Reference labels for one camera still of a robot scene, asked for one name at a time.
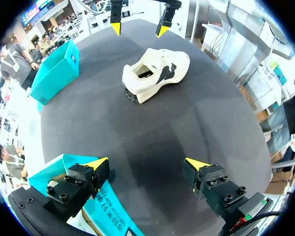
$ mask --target gray circular platform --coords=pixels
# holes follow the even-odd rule
[[[223,166],[247,196],[270,181],[265,139],[248,102],[225,73],[189,41],[143,20],[77,44],[80,77],[42,110],[45,162],[62,153],[109,157],[112,187],[145,235],[216,235],[224,225],[182,176],[185,157]],[[136,104],[121,86],[122,70],[148,48],[184,51],[186,77]]]

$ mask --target shoe sole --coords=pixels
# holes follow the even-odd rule
[[[127,87],[124,85],[123,82],[121,83],[121,86],[123,87],[124,92],[126,93],[127,97],[128,97],[131,101],[136,102],[136,103],[139,103],[137,96],[134,95],[132,92],[130,92],[130,91],[127,89]]]

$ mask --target teal cardboard box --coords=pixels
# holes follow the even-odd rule
[[[46,105],[58,92],[80,75],[79,49],[72,40],[57,48],[41,65],[30,95]]]
[[[48,162],[43,170],[29,177],[29,184],[47,196],[46,188],[53,177],[68,174],[68,168],[75,163],[83,165],[97,159],[93,156],[62,154]],[[87,200],[83,209],[102,235],[144,236],[123,208],[108,180],[100,188],[94,200]]]

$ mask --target black shoe logo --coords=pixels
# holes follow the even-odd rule
[[[161,82],[162,80],[168,80],[175,76],[175,70],[177,66],[175,64],[172,64],[171,71],[169,70],[169,66],[165,66],[162,70],[161,75],[159,76],[159,79],[156,84]]]

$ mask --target monitor screen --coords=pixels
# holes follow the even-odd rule
[[[50,3],[52,0],[37,0],[36,5],[39,10],[43,9],[48,3]]]
[[[22,23],[24,26],[27,26],[27,24],[30,22],[31,19],[33,19],[34,16],[37,15],[39,12],[39,9],[37,5],[34,3],[24,14],[22,15]]]
[[[44,7],[43,9],[41,9],[41,11],[31,19],[31,25],[34,26],[37,23],[37,21],[39,21],[39,19],[42,18],[47,12],[48,8]]]

